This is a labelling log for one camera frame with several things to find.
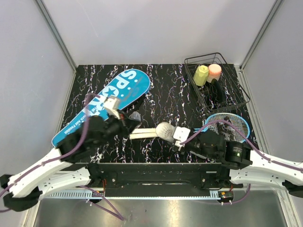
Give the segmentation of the clear plastic tube lid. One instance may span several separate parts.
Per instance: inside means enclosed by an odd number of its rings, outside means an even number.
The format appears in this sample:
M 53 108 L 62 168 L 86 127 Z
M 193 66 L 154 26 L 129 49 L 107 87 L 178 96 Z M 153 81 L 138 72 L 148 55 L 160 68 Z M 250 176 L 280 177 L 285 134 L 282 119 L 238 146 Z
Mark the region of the clear plastic tube lid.
M 137 121 L 141 121 L 141 115 L 137 111 L 131 113 L 130 118 L 135 119 Z

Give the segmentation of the white shuttlecock tube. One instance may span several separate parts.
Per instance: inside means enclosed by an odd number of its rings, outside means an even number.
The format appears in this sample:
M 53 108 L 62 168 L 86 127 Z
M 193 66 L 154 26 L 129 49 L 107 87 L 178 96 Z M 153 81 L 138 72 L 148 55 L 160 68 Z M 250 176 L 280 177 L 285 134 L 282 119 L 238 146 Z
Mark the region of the white shuttlecock tube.
M 194 151 L 194 146 L 190 145 L 189 142 L 187 144 L 183 144 L 184 147 L 182 147 L 181 151 L 178 151 L 178 148 L 173 144 L 173 133 L 175 131 L 177 126 L 173 126 L 169 124 L 168 122 L 162 122 L 156 127 L 156 135 L 171 143 L 172 144 L 172 152 L 173 153 L 191 153 L 193 155 L 196 155 L 199 158 L 206 159 L 205 156 L 198 154 L 197 152 Z

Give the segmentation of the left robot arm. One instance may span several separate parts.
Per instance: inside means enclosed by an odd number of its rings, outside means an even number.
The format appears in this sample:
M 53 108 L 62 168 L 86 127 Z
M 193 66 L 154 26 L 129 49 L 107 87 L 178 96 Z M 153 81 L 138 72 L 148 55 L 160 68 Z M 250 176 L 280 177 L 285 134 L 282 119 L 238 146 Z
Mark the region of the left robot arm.
M 37 163 L 19 174 L 1 176 L 3 191 L 0 195 L 5 211 L 25 211 L 54 192 L 73 187 L 98 187 L 105 183 L 97 164 L 88 164 L 58 177 L 54 174 L 78 163 L 116 135 L 127 137 L 140 123 L 140 115 L 127 116 L 123 112 L 118 116 L 111 115 L 106 121 L 100 116 L 87 118 Z

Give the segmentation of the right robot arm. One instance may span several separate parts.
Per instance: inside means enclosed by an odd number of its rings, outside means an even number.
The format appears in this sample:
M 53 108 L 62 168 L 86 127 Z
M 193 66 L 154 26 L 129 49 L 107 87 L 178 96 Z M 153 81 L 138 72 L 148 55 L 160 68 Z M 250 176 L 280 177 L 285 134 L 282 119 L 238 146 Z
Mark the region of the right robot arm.
M 226 141 L 213 131 L 191 134 L 184 148 L 197 156 L 214 159 L 229 169 L 215 175 L 219 187 L 257 184 L 280 188 L 292 196 L 303 196 L 303 164 L 278 158 L 236 141 Z

